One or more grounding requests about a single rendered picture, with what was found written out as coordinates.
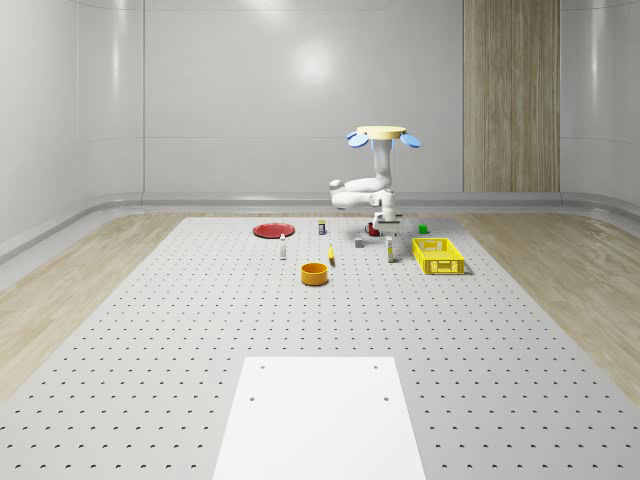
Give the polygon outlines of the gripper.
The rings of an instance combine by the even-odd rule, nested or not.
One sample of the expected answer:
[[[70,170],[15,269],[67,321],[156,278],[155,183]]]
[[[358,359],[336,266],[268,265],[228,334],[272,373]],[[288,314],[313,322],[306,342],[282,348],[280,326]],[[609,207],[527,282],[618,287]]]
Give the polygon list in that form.
[[[372,227],[380,236],[395,236],[400,232],[402,221],[402,214],[395,214],[391,217],[390,215],[385,216],[382,212],[376,212]]]

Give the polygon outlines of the yellow basket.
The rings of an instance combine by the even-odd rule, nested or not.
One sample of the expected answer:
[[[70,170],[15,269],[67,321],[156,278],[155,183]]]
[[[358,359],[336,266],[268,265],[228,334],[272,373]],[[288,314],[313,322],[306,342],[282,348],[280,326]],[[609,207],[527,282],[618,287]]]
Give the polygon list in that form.
[[[413,238],[412,253],[425,274],[463,274],[464,257],[447,238]]]

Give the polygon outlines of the yellow bowl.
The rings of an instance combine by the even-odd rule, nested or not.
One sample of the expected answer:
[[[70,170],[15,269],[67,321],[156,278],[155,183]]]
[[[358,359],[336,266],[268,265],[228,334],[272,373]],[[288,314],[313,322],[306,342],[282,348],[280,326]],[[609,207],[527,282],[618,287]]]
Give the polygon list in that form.
[[[309,286],[324,285],[328,281],[328,267],[322,263],[306,263],[301,266],[301,282]]]

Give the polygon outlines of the red plate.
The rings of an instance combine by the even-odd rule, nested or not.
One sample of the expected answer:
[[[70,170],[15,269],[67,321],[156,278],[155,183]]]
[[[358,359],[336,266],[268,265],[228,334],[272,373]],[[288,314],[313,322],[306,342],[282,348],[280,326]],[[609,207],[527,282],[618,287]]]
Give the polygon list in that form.
[[[279,239],[295,233],[295,227],[288,223],[264,223],[253,228],[255,236],[265,239]]]

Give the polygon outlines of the white board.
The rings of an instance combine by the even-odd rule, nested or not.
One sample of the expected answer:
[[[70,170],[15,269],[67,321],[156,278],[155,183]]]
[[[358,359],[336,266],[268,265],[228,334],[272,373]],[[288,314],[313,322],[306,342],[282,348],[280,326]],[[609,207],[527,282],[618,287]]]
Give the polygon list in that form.
[[[213,480],[425,480],[391,357],[248,357]]]

